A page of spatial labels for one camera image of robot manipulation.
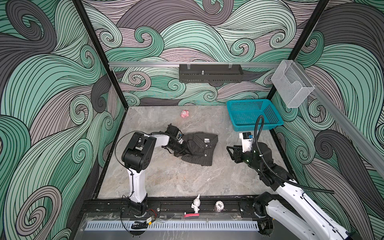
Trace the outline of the dark pinstriped long sleeve shirt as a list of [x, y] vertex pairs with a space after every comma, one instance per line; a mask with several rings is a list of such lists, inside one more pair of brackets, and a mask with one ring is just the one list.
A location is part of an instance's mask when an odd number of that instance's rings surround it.
[[186, 152], [181, 160], [190, 164], [210, 167], [213, 164], [218, 135], [204, 132], [189, 133], [182, 137]]

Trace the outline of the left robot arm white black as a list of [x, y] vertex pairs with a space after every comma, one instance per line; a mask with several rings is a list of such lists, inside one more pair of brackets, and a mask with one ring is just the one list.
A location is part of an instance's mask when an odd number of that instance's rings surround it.
[[179, 128], [168, 125], [165, 132], [144, 133], [133, 131], [126, 145], [121, 160], [130, 176], [128, 206], [135, 215], [147, 211], [148, 194], [145, 186], [145, 170], [148, 168], [155, 148], [168, 150], [176, 157], [190, 154], [188, 144], [183, 140]]

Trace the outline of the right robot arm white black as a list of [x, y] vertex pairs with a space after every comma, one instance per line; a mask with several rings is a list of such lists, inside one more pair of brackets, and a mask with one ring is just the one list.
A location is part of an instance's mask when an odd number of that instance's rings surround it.
[[269, 221], [259, 225], [260, 233], [268, 235], [277, 220], [300, 240], [356, 240], [352, 233], [333, 220], [309, 196], [309, 187], [301, 187], [283, 167], [274, 163], [271, 149], [264, 143], [253, 143], [244, 150], [241, 145], [227, 147], [231, 159], [255, 170], [260, 180], [283, 198], [293, 211], [287, 209], [277, 197], [264, 192], [255, 198], [252, 208], [258, 218]]

